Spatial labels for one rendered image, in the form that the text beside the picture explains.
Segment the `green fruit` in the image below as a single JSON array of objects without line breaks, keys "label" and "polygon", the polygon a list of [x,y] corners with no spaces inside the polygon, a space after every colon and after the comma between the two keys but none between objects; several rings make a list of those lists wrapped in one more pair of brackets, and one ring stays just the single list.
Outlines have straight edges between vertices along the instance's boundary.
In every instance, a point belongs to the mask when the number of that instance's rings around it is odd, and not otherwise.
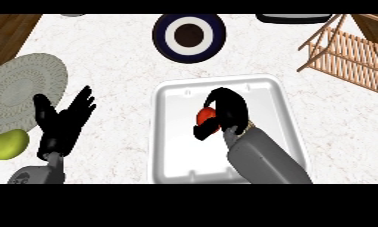
[{"label": "green fruit", "polygon": [[28,133],[13,129],[0,134],[0,160],[15,158],[26,149],[29,143]]}]

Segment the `red tomato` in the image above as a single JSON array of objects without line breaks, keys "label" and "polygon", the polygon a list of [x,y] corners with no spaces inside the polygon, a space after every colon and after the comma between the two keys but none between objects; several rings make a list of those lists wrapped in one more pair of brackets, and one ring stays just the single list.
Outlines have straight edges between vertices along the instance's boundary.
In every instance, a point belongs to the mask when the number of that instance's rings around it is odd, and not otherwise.
[{"label": "red tomato", "polygon": [[204,107],[196,114],[196,126],[204,134],[214,134],[220,125],[215,122],[215,109]]}]

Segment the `navy and white plate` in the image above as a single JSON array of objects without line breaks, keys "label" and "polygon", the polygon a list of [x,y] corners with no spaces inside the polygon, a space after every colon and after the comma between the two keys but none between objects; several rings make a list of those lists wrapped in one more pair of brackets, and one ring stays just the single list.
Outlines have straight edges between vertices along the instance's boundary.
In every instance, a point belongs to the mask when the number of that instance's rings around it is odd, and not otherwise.
[{"label": "navy and white plate", "polygon": [[226,26],[217,14],[164,14],[153,25],[152,41],[167,59],[199,63],[224,45]]}]

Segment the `grey woven round placemat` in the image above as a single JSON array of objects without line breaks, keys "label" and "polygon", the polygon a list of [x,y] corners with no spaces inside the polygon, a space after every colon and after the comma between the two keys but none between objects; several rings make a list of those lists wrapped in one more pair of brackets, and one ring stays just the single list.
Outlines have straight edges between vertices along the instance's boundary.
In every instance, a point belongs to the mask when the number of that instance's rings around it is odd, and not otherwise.
[{"label": "grey woven round placemat", "polygon": [[44,94],[56,106],[66,84],[66,66],[47,53],[19,56],[0,66],[0,133],[35,127],[32,97]]}]

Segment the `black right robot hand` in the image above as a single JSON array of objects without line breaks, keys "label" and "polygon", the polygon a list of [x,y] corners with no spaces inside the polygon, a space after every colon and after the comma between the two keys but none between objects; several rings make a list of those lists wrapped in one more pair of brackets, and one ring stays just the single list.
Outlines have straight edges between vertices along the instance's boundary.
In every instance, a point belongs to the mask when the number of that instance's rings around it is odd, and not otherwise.
[{"label": "black right robot hand", "polygon": [[236,126],[235,134],[241,135],[248,126],[248,108],[242,96],[229,88],[214,89],[205,99],[204,106],[215,103],[215,116],[208,118],[201,125],[193,126],[193,136],[205,140],[217,129],[226,131]]}]

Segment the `wooden tiered shelf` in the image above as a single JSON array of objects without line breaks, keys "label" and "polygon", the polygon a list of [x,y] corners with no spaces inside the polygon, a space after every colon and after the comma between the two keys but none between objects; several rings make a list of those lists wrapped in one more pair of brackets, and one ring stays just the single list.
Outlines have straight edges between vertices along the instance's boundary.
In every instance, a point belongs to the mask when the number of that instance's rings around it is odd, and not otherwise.
[{"label": "wooden tiered shelf", "polygon": [[341,30],[347,14],[329,18],[298,49],[309,47],[311,68],[378,92],[378,14],[351,14],[363,38]]}]

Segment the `brown wooden cabinet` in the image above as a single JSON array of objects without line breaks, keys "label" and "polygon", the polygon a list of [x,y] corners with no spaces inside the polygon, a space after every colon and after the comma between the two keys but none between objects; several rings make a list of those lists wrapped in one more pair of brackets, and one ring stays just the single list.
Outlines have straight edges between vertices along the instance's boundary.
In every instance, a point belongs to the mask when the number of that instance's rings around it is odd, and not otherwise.
[{"label": "brown wooden cabinet", "polygon": [[0,65],[15,58],[40,18],[41,14],[0,14]]}]

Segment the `white tray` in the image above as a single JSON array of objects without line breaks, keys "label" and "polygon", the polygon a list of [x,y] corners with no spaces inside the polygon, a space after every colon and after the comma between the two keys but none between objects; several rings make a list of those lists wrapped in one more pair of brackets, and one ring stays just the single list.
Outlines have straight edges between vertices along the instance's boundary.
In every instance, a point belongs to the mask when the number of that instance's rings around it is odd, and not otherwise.
[{"label": "white tray", "polygon": [[205,140],[193,136],[196,114],[210,92],[224,87],[244,97],[252,123],[309,168],[304,142],[277,78],[238,75],[162,82],[152,96],[148,180],[159,184],[242,183],[226,159],[223,134]]}]

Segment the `black and grey appliance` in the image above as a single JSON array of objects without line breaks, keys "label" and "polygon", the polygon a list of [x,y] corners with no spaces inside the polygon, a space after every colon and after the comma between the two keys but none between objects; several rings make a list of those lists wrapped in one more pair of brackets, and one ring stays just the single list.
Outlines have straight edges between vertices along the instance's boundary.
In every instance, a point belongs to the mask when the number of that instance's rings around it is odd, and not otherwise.
[{"label": "black and grey appliance", "polygon": [[329,20],[331,14],[257,14],[257,19],[275,24],[313,24]]}]

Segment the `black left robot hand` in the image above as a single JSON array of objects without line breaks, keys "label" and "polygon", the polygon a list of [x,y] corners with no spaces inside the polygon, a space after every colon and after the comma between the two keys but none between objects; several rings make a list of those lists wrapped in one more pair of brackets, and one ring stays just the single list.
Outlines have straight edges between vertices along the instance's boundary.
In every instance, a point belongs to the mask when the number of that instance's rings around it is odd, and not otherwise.
[{"label": "black left robot hand", "polygon": [[41,160],[47,160],[47,155],[53,152],[65,157],[72,151],[81,128],[96,109],[91,88],[88,86],[83,88],[69,107],[60,112],[56,112],[46,95],[35,94],[32,101],[35,108],[35,122],[43,131],[37,157]]}]

